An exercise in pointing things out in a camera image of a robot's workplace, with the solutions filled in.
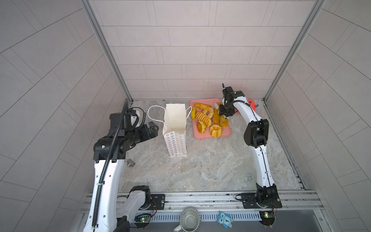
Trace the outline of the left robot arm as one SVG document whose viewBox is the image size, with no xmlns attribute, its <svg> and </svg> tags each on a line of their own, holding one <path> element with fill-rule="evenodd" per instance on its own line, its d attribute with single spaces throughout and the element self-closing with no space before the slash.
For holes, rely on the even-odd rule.
<svg viewBox="0 0 371 232">
<path fill-rule="evenodd" d="M 110 115 L 108 134 L 95 143 L 95 186 L 85 232 L 128 232 L 137 211 L 152 205 L 150 188 L 135 186 L 122 206 L 122 217 L 117 217 L 118 183 L 126 153 L 158 136 L 159 127 L 153 122 L 146 124 L 145 120 L 143 109 L 125 105 L 120 113 Z"/>
</svg>

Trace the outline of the fluted bundt cake bread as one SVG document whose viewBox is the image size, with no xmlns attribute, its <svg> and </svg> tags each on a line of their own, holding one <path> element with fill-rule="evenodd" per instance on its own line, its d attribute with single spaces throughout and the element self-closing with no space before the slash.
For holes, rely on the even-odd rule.
<svg viewBox="0 0 371 232">
<path fill-rule="evenodd" d="M 210 127 L 210 135 L 212 137 L 220 137 L 223 133 L 223 128 L 219 125 L 219 124 L 213 124 L 211 127 Z"/>
</svg>

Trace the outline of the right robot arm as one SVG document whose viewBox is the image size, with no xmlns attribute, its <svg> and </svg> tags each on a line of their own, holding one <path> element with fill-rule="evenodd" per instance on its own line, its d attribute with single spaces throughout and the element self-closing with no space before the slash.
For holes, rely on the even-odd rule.
<svg viewBox="0 0 371 232">
<path fill-rule="evenodd" d="M 248 102 L 242 91 L 223 87 L 223 103 L 219 115 L 229 118 L 239 112 L 247 127 L 243 135 L 245 143 L 252 149 L 257 172 L 256 203 L 260 208 L 281 208 L 282 204 L 274 183 L 267 158 L 269 121 L 260 117 Z"/>
</svg>

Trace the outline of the white printed paper bag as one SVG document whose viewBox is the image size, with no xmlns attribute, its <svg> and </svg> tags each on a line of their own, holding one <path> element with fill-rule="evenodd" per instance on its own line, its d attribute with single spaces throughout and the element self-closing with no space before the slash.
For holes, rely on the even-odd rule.
<svg viewBox="0 0 371 232">
<path fill-rule="evenodd" d="M 163 119 L 157 120 L 150 116 L 150 110 L 158 107 L 164 110 Z M 186 125 L 192 107 L 186 108 L 183 103 L 170 103 L 166 107 L 153 105 L 147 111 L 148 117 L 163 124 L 162 135 L 171 158 L 186 157 Z"/>
</svg>

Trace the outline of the long oval bread loaf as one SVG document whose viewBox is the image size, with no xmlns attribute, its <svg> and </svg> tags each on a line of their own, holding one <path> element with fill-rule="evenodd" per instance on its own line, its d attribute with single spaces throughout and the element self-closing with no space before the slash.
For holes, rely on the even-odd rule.
<svg viewBox="0 0 371 232">
<path fill-rule="evenodd" d="M 219 124 L 220 123 L 221 116 L 219 115 L 219 109 L 214 109 L 214 115 L 213 115 L 213 123 Z"/>
</svg>

